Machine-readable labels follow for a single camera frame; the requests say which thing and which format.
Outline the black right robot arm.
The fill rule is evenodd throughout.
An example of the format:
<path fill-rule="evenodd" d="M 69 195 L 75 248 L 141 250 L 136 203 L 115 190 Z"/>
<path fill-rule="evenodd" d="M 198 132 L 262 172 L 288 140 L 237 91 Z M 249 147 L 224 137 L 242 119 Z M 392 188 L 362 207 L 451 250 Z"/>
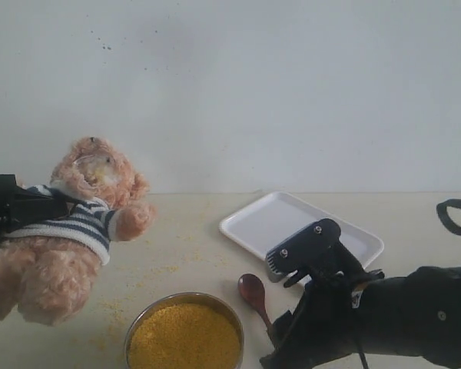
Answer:
<path fill-rule="evenodd" d="M 264 368 L 314 368 L 358 354 L 421 357 L 461 368 L 461 266 L 422 266 L 406 277 L 311 281 L 278 319 Z"/>

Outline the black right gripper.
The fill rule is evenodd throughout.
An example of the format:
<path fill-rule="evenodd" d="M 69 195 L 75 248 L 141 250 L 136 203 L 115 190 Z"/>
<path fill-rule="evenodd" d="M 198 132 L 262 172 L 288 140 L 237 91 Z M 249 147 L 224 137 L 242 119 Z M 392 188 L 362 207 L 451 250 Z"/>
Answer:
<path fill-rule="evenodd" d="M 402 277 L 315 274 L 294 312 L 272 324 L 274 350 L 262 368 L 313 368 L 358 354 L 403 353 Z"/>

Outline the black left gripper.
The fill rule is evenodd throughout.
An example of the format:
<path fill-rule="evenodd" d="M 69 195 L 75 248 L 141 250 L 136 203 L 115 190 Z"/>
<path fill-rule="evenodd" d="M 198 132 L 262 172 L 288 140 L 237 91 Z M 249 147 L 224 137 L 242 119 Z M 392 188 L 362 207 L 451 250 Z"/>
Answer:
<path fill-rule="evenodd" d="M 0 238 L 4 232 L 12 229 L 12 224 L 15 231 L 30 224 L 62 219 L 68 215 L 70 210 L 65 200 L 33 194 L 18 185 L 15 175 L 0 174 Z"/>

